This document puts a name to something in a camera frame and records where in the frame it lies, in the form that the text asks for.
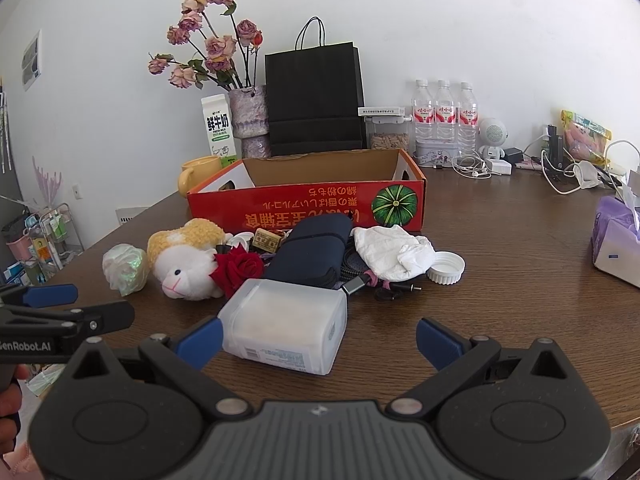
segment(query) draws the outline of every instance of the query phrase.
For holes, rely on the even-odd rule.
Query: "pumpkin illustration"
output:
[[[418,211],[418,196],[400,184],[385,187],[373,199],[371,210],[376,222],[384,227],[407,225]]]

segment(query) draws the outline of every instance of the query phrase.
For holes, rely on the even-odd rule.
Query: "navy blue pouch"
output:
[[[343,213],[309,216],[290,232],[263,278],[332,288],[340,279],[344,250],[353,223]]]

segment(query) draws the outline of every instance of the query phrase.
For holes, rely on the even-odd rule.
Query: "red cardboard box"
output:
[[[187,195],[195,218],[227,233],[287,229],[307,216],[352,213],[360,227],[419,231],[426,178],[403,150],[309,153],[234,162]]]

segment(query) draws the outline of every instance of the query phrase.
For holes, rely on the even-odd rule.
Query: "vase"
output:
[[[229,92],[234,137],[249,139],[269,133],[266,86],[250,86]]]
[[[270,158],[271,143],[268,135],[242,139],[242,158]]]

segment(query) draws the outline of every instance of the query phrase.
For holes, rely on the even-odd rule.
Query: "snack bag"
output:
[[[611,131],[568,110],[562,110],[560,119],[564,126],[564,145],[572,157],[604,166],[604,148],[611,140]]]

